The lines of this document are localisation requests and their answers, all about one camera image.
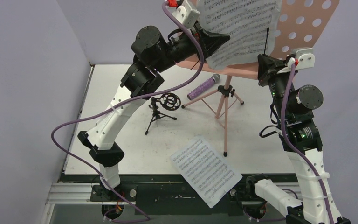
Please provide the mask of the pink music stand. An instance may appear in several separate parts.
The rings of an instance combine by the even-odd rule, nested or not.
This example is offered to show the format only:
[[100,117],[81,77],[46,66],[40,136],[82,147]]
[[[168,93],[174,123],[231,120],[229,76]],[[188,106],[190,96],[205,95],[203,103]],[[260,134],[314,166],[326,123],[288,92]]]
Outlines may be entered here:
[[[339,0],[282,0],[281,14],[278,18],[275,34],[275,48],[272,51],[271,56],[275,58],[286,58],[284,53],[291,53],[292,50],[309,47],[312,48],[315,42],[319,39],[326,24],[329,22],[337,6]],[[185,61],[179,63],[179,67],[182,68],[195,68],[199,65],[197,62],[197,56],[193,55]],[[204,64],[203,71],[219,73],[227,75],[224,88],[229,88],[232,77],[241,77],[247,79],[257,79],[258,65],[254,63],[230,65],[223,70],[213,70]],[[215,119],[224,129],[224,155],[227,156],[227,136],[228,136],[228,110],[238,100],[241,103],[244,101],[234,94],[236,100],[228,106],[228,98],[223,95],[220,98],[217,111],[214,111],[210,105],[205,102],[205,98],[217,93],[217,89],[206,93],[198,98],[209,107],[209,109],[215,114]],[[198,101],[192,100],[185,104],[185,107]],[[224,114],[224,124],[219,119]]]

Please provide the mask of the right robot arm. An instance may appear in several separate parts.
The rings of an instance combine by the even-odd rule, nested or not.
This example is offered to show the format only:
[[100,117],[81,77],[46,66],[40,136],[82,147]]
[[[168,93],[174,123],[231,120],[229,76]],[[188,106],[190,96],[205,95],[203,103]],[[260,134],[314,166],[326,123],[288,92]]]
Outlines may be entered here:
[[271,92],[276,133],[294,167],[302,199],[290,196],[264,175],[246,185],[246,197],[264,199],[288,224],[348,224],[349,219],[342,216],[332,197],[322,140],[313,120],[313,110],[324,101],[322,92],[314,85],[293,86],[295,75],[302,69],[302,58],[291,54],[281,60],[260,54],[257,60],[258,82]]

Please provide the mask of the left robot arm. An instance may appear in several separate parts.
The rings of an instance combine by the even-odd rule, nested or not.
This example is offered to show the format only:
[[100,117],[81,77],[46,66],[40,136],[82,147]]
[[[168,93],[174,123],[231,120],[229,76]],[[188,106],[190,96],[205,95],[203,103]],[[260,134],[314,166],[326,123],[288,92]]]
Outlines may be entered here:
[[160,73],[198,52],[186,34],[166,42],[155,26],[142,28],[131,49],[135,54],[133,64],[122,77],[110,103],[112,112],[104,115],[92,129],[80,131],[77,135],[99,164],[102,195],[109,201],[117,200],[121,190],[118,164],[124,151],[115,142],[117,135],[132,114],[164,82]]

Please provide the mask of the sheet music page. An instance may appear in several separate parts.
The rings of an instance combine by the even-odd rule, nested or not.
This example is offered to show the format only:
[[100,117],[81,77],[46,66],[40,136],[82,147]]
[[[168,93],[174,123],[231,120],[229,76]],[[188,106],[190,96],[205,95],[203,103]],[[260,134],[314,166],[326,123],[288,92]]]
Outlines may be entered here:
[[230,40],[206,59],[209,68],[257,62],[259,54],[270,55],[281,15],[280,0],[198,0],[201,27],[226,34]]
[[174,167],[209,208],[242,179],[241,173],[203,137],[196,136],[170,156]]

